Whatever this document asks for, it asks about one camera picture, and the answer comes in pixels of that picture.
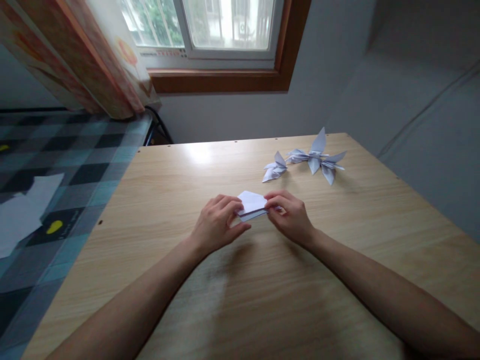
window sill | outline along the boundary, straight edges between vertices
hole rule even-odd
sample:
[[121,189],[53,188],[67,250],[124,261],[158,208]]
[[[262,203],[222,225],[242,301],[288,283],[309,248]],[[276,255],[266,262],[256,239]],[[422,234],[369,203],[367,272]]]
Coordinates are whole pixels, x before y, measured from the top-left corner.
[[285,0],[272,70],[150,69],[159,94],[287,92],[307,22],[311,0]]

hand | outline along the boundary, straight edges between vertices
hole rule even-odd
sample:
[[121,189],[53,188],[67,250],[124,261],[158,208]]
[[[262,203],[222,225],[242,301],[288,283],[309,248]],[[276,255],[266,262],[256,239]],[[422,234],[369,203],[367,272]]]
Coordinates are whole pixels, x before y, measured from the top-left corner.
[[200,212],[191,235],[186,241],[192,243],[203,256],[232,243],[252,226],[241,222],[230,227],[237,214],[242,210],[242,201],[235,196],[218,195],[210,199]]
[[268,200],[265,204],[268,218],[278,231],[301,246],[314,239],[317,230],[310,222],[303,201],[286,190],[271,191],[264,197]]

curtain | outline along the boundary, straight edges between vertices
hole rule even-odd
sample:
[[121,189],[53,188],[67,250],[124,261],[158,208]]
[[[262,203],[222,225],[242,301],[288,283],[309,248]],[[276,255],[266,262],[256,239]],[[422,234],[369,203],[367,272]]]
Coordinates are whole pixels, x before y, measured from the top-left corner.
[[0,0],[0,30],[70,110],[127,119],[158,101],[116,0]]

wooden table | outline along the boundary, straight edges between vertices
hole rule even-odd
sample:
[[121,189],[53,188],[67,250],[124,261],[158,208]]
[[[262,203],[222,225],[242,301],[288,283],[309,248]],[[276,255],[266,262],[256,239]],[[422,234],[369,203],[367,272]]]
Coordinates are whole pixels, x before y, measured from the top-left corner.
[[[222,193],[285,188],[313,224],[395,270],[480,329],[480,246],[345,133],[330,186],[306,162],[262,183],[279,150],[315,136],[152,146],[137,153],[31,340],[40,359],[191,231]],[[266,216],[208,257],[175,296],[141,359],[399,359],[402,343]]]

white paper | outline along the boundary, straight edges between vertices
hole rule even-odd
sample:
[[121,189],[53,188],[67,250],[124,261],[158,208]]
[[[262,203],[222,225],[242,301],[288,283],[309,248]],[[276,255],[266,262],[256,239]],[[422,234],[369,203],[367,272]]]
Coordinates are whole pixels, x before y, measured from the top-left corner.
[[25,195],[0,205],[0,259],[9,256],[17,244],[42,226],[37,207]]
[[238,195],[238,198],[243,204],[243,210],[237,212],[239,216],[262,210],[265,208],[265,204],[267,203],[267,200],[262,195],[251,191],[242,192],[240,195]]
[[252,220],[254,218],[258,218],[259,216],[262,216],[262,215],[265,215],[267,214],[268,211],[267,210],[258,210],[258,211],[254,211],[254,212],[251,212],[249,214],[246,214],[246,215],[243,215],[243,216],[240,216],[240,220],[244,223],[248,220]]
[[294,164],[307,161],[312,175],[321,168],[323,176],[325,176],[328,183],[332,185],[335,180],[336,169],[345,170],[337,163],[345,157],[347,152],[344,151],[333,156],[324,154],[326,143],[327,137],[325,135],[325,128],[323,127],[311,144],[308,154],[303,150],[294,149],[287,154],[288,158],[286,161]]
[[0,259],[9,256],[17,244],[42,226],[44,214],[64,174],[36,176],[26,195],[16,193],[0,205]]
[[44,214],[63,178],[64,174],[62,173],[52,176],[35,176],[33,178],[33,185],[26,193],[26,197],[36,207],[39,218]]
[[275,162],[269,163],[264,169],[266,169],[266,173],[263,176],[263,183],[269,180],[278,179],[287,171],[287,163],[280,152],[277,151],[275,154]]

